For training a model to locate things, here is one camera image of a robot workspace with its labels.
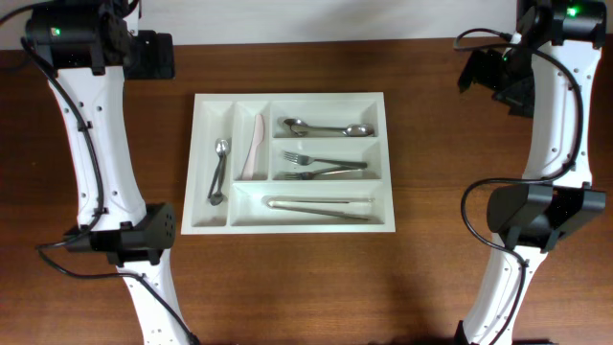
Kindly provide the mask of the pink plastic knife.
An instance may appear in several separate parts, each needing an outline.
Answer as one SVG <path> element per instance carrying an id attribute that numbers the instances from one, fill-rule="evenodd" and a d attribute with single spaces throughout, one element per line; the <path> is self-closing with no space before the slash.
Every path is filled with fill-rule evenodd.
<path id="1" fill-rule="evenodd" d="M 264 139 L 264 119 L 261 114 L 255 117 L 254 131 L 248 155 L 243 166 L 240 178 L 242 180 L 252 180 L 256 168 L 258 148 Z"/>

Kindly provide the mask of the large steel spoon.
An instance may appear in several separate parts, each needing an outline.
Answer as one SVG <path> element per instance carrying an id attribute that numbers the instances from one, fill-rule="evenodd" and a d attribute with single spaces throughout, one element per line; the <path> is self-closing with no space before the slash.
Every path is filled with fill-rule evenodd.
<path id="1" fill-rule="evenodd" d="M 346 136 L 346 130 L 342 127 L 329 126 L 310 126 L 300 119 L 287 118 L 283 120 L 283 125 L 293 134 L 304 137 L 310 133 L 334 133 Z"/>
<path id="2" fill-rule="evenodd" d="M 375 134 L 374 128 L 370 125 L 349 125 L 342 128 L 346 130 L 345 137 L 368 137 Z"/>

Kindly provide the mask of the small dark teaspoon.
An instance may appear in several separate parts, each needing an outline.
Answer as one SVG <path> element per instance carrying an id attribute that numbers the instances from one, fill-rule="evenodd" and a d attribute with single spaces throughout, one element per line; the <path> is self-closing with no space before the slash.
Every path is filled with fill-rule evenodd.
<path id="1" fill-rule="evenodd" d="M 210 196 L 210 204 L 212 206 L 219 205 L 224 199 L 222 187 L 223 187 L 223 182 L 225 179 L 226 165 L 227 165 L 227 157 L 224 156 L 221 160 L 221 165 L 220 165 L 219 172 L 218 172 L 216 190 Z"/>

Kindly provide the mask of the steel tongs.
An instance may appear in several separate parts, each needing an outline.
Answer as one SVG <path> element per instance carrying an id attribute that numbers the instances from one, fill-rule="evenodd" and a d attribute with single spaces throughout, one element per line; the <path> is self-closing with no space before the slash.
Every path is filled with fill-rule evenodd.
<path id="1" fill-rule="evenodd" d="M 368 198 L 316 198 L 270 196 L 262 203 L 273 210 L 283 210 L 340 219 L 368 221 L 373 201 Z"/>

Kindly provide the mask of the small steel spoon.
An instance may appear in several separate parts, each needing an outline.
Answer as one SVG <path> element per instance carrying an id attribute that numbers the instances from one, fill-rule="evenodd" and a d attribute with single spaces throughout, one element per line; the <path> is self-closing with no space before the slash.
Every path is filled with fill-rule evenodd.
<path id="1" fill-rule="evenodd" d="M 219 168 L 221 165 L 221 160 L 224 156 L 226 156 L 228 159 L 230 152 L 231 152 L 231 144 L 228 139 L 219 138 L 216 140 L 216 154 L 218 156 L 218 163 L 217 163 L 217 166 L 214 172 L 214 176 L 213 176 L 213 180 L 212 180 L 212 183 L 209 189 L 209 193 L 207 195 L 209 202 L 210 202 L 210 196 L 216 190 L 216 184 L 217 184 Z"/>

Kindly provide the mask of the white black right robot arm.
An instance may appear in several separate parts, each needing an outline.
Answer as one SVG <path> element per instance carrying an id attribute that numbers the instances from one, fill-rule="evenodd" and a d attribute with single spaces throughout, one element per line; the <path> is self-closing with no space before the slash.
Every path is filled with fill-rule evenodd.
<path id="1" fill-rule="evenodd" d="M 533 122 L 528 163 L 518 178 L 490 177 L 490 257 L 479 294 L 454 335 L 457 344 L 509 344 L 530 281 L 556 245 L 599 216 L 588 128 L 602 57 L 602 1 L 521 1 L 513 33 L 468 48 L 458 86 L 480 84 Z"/>

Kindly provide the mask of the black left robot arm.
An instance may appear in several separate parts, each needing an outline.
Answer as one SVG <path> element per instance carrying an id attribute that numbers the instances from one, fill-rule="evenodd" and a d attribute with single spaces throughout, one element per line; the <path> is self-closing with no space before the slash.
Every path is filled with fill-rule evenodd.
<path id="1" fill-rule="evenodd" d="M 60 246 L 105 255 L 146 344 L 194 344 L 170 270 L 175 213 L 144 201 L 126 137 L 125 82 L 175 75 L 171 36 L 140 30 L 140 16 L 135 1 L 36 4 L 22 45 L 57 99 L 76 174 L 77 222 Z"/>

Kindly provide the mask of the steel fork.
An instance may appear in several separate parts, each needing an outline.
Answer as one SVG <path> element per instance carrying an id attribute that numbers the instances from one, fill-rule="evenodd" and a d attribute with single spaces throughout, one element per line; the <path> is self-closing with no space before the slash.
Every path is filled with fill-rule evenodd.
<path id="1" fill-rule="evenodd" d="M 320 177 L 334 176 L 344 173 L 363 173 L 365 168 L 326 168 L 308 172 L 279 172 L 274 179 L 275 180 L 315 180 Z"/>
<path id="2" fill-rule="evenodd" d="M 290 151 L 284 151 L 282 153 L 282 157 L 284 160 L 292 164 L 300 165 L 300 166 L 308 166 L 313 163 L 324 163 L 324 164 L 330 164 L 330 165 L 334 165 L 338 167 L 353 168 L 353 169 L 366 169 L 368 167 L 367 162 L 355 162 L 355 161 L 333 160 L 333 159 L 326 159 L 326 158 L 315 158 L 315 157 L 311 157 L 308 155 L 304 155 L 304 154 L 300 154 L 296 152 L 290 152 Z"/>

